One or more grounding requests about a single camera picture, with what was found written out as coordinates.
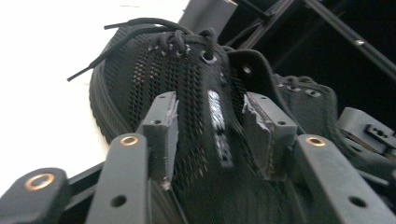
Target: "brass grommet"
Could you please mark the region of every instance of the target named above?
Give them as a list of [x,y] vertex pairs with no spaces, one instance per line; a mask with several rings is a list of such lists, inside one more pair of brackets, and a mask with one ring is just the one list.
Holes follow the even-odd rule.
[[321,140],[320,138],[316,138],[316,137],[307,137],[306,142],[315,146],[315,147],[324,147],[326,146],[326,143]]
[[[38,185],[34,185],[33,182],[37,180],[38,178],[41,177],[46,177],[47,180],[39,183]],[[55,179],[55,175],[53,174],[42,174],[42,175],[35,175],[32,178],[28,179],[25,183],[25,188],[27,190],[38,190],[38,189],[43,189],[44,187],[48,186],[50,183],[53,182]]]
[[132,146],[136,144],[138,141],[139,139],[135,136],[124,137],[120,140],[121,144],[125,147]]

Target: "metal ring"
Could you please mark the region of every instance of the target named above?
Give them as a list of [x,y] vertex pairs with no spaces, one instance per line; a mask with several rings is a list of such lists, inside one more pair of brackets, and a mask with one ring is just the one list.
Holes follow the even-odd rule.
[[135,137],[135,136],[128,136],[128,137],[122,138],[122,139],[120,140],[120,143],[121,143],[123,146],[128,147],[128,146],[132,146],[132,145],[136,144],[138,141],[139,141],[139,139],[138,139],[137,137]]
[[183,56],[183,53],[180,53],[180,51],[176,51],[176,56],[178,57],[178,58],[181,58],[181,56]]
[[321,140],[320,138],[316,138],[316,137],[307,137],[306,142],[315,146],[315,147],[324,147],[326,146],[326,143]]
[[301,90],[298,87],[292,87],[292,86],[287,86],[286,88],[288,88],[289,91],[300,91]]
[[[44,176],[47,178],[47,180],[41,182],[41,183],[38,184],[38,185],[34,185],[34,184],[33,184],[33,182],[34,182],[35,180],[37,180],[38,178],[44,177]],[[33,176],[32,178],[30,178],[30,179],[28,179],[28,180],[26,181],[26,183],[25,183],[25,188],[26,188],[27,190],[38,190],[38,189],[43,189],[44,187],[46,187],[46,186],[48,186],[50,183],[52,183],[54,179],[55,179],[55,175],[53,175],[53,174],[35,175],[35,176]]]
[[201,58],[204,61],[204,63],[212,64],[212,63],[215,63],[218,60],[215,55],[213,55],[213,58],[211,60],[206,59],[205,58],[205,53],[206,53],[206,51],[204,51],[204,50],[201,51]]
[[312,96],[312,97],[315,97],[315,98],[318,98],[319,96],[320,96],[320,93],[319,92],[317,92],[317,91],[314,91],[314,90],[306,90],[305,91],[305,93],[307,94],[307,95],[309,95],[309,96]]

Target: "shoelace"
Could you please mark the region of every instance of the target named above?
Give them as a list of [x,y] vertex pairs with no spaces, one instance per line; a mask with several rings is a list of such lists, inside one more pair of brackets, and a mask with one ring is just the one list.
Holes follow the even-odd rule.
[[[135,31],[129,33],[122,40],[120,40],[118,43],[113,45],[110,49],[108,49],[107,51],[105,51],[104,53],[99,55],[86,68],[82,69],[81,71],[77,72],[73,76],[69,77],[67,79],[67,81],[71,81],[74,78],[79,77],[80,75],[84,74],[88,70],[93,69],[99,63],[101,63],[104,59],[106,59],[108,56],[113,54],[115,51],[117,51],[119,48],[121,48],[129,40],[136,37],[137,35],[163,33],[160,36],[159,40],[155,40],[156,42],[159,41],[160,47],[163,50],[163,55],[166,55],[166,53],[170,49],[172,49],[173,46],[169,44],[169,41],[172,38],[175,39],[175,44],[176,44],[176,48],[177,48],[177,56],[180,57],[181,55],[188,53],[188,51],[190,51],[189,46],[184,43],[183,35],[194,35],[194,33],[192,31],[180,26],[179,24],[171,22],[171,21],[155,19],[155,18],[140,18],[140,19],[123,22],[123,23],[117,23],[117,24],[105,26],[105,30],[126,27],[126,26],[133,26],[133,25],[137,25],[137,24],[157,24],[157,25],[161,25],[161,26],[142,28],[142,29],[135,30]],[[215,62],[216,57],[214,56],[214,45],[217,43],[217,40],[215,38],[215,36],[216,36],[215,31],[212,28],[209,28],[207,30],[202,31],[199,35],[206,37],[209,42],[207,51],[203,51],[201,56],[207,63]]]

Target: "black mesh upper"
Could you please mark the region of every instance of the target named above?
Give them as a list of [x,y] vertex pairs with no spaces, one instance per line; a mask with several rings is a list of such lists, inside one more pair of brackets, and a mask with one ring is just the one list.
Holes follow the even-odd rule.
[[[107,47],[141,27],[120,28]],[[191,223],[291,223],[284,184],[264,181],[251,172],[247,162],[248,148],[238,122],[242,118],[244,87],[231,76],[227,53],[215,45],[218,60],[208,64],[200,55],[202,50],[211,48],[208,40],[200,35],[186,35],[184,41],[191,48],[188,54],[178,57],[174,45],[163,56],[161,48],[154,48],[160,35],[137,36],[95,68],[94,74],[104,78],[103,88],[128,122],[125,131],[135,131],[157,95],[176,91],[179,140],[172,186]],[[231,169],[222,168],[219,163],[209,112],[209,90],[219,94],[224,132],[233,155]],[[93,114],[107,110],[106,106],[93,106]],[[108,141],[122,134],[103,133],[111,135],[106,137]],[[154,203],[155,207],[162,206],[161,201]]]

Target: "shoe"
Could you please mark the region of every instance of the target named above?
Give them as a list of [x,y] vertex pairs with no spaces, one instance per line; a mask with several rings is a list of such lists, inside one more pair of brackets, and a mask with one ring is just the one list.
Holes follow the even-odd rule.
[[[240,124],[245,90],[233,76],[230,49],[217,43],[213,29],[196,35],[146,18],[107,28],[119,30],[90,66],[69,78],[94,68],[92,113],[107,142],[135,132],[153,99],[175,91],[179,135],[172,188],[189,222],[291,223],[284,184],[254,172]],[[161,193],[153,194],[153,207],[166,209],[169,203],[155,196]],[[153,213],[154,223],[177,223],[164,210]]]

